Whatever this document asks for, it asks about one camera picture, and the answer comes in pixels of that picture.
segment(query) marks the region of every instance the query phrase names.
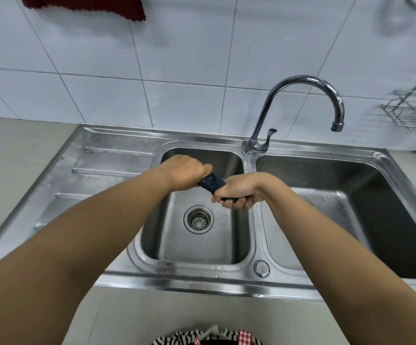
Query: person's left arm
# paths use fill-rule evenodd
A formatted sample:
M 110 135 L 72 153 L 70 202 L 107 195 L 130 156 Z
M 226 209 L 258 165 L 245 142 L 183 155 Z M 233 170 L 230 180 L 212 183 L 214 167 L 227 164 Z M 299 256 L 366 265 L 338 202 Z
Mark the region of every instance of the person's left arm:
M 0 344 L 61 344 L 74 313 L 107 266 L 171 191 L 211 165 L 176 155 L 68 209 L 0 261 Z

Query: sink drain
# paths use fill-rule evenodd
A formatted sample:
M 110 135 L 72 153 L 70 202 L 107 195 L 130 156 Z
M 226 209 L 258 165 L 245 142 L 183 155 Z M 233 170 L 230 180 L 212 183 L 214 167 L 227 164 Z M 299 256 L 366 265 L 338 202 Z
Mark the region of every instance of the sink drain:
M 204 234 L 212 228 L 213 222 L 213 214 L 205 206 L 193 206 L 184 214 L 184 225 L 194 234 Z

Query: drain ring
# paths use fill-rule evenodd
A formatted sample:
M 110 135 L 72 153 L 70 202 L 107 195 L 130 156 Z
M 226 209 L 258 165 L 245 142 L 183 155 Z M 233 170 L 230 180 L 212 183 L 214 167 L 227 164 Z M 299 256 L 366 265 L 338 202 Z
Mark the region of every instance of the drain ring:
M 204 234 L 214 224 L 214 215 L 205 206 L 193 206 L 184 214 L 185 227 L 194 234 Z

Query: red towel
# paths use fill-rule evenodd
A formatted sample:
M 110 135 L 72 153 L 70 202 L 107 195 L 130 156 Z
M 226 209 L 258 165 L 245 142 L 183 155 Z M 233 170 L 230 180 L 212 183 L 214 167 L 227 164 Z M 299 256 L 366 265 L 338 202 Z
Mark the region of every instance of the red towel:
M 22 0 L 27 8 L 59 6 L 69 10 L 109 11 L 132 21 L 145 21 L 141 0 Z

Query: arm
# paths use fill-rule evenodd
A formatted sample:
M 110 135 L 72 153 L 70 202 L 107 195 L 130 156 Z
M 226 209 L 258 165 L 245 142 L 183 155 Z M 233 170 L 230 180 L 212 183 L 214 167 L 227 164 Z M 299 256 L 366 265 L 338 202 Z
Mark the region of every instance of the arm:
M 416 344 L 416 293 L 360 242 L 270 174 L 226 182 L 212 201 L 240 197 L 222 204 L 248 209 L 267 202 L 351 344 Z
M 0 261 L 0 344 L 61 344 L 80 301 L 171 191 L 211 165 L 176 155 L 70 208 Z

